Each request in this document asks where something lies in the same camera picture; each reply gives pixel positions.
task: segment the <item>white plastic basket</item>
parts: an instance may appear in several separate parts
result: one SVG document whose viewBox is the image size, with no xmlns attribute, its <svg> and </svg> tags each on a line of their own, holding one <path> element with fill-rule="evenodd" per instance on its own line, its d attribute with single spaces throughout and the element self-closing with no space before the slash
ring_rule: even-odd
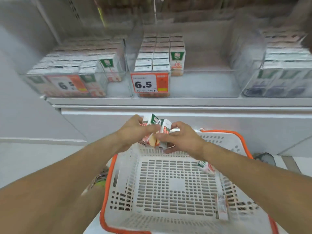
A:
<svg viewBox="0 0 312 234">
<path fill-rule="evenodd" d="M 197 131 L 206 141 L 252 158 L 243 137 L 230 131 Z M 207 175 L 184 152 L 133 145 L 115 155 L 100 214 L 114 233 L 278 233 L 273 220 L 227 177 Z M 229 221 L 216 218 L 215 194 L 228 198 Z"/>
</svg>

